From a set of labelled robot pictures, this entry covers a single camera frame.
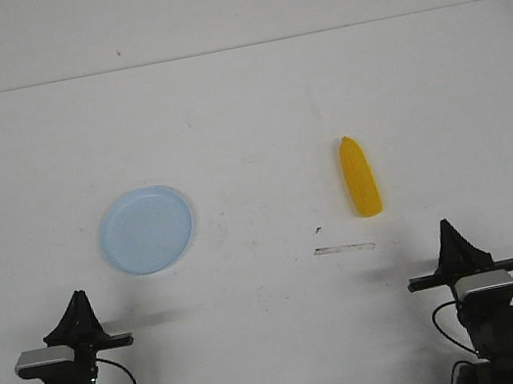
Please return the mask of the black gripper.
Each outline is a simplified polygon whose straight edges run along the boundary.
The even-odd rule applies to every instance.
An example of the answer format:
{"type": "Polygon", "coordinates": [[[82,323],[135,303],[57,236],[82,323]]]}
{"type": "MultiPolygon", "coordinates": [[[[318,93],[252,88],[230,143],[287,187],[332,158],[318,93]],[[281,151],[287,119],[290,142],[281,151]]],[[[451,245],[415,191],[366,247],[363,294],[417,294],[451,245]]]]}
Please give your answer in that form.
{"type": "Polygon", "coordinates": [[[432,290],[437,287],[445,286],[451,292],[452,300],[449,303],[443,304],[443,307],[456,307],[460,312],[479,312],[484,309],[495,309],[495,307],[510,304],[513,297],[510,298],[507,296],[494,298],[491,296],[483,296],[482,298],[479,298],[478,301],[475,300],[460,303],[456,300],[454,285],[461,277],[480,274],[481,272],[492,270],[505,269],[510,275],[512,275],[513,259],[502,260],[496,264],[492,264],[490,253],[482,251],[469,243],[468,240],[466,240],[445,218],[442,218],[440,221],[440,241],[438,270],[442,274],[436,273],[410,279],[407,284],[408,292],[415,294],[420,291],[432,290]],[[458,274],[453,273],[460,267],[463,270],[486,265],[490,265],[490,267],[469,270],[458,274]]]}
{"type": "MultiPolygon", "coordinates": [[[[46,346],[76,340],[78,332],[76,329],[78,325],[77,301],[84,332],[93,338],[107,335],[90,305],[87,294],[84,290],[77,290],[72,293],[70,302],[58,325],[44,337],[43,342],[46,346]]],[[[81,343],[73,348],[75,360],[71,365],[56,368],[53,372],[42,375],[40,379],[45,384],[95,384],[98,375],[96,359],[99,352],[131,346],[133,342],[131,333],[125,333],[98,339],[92,343],[81,343]]]]}

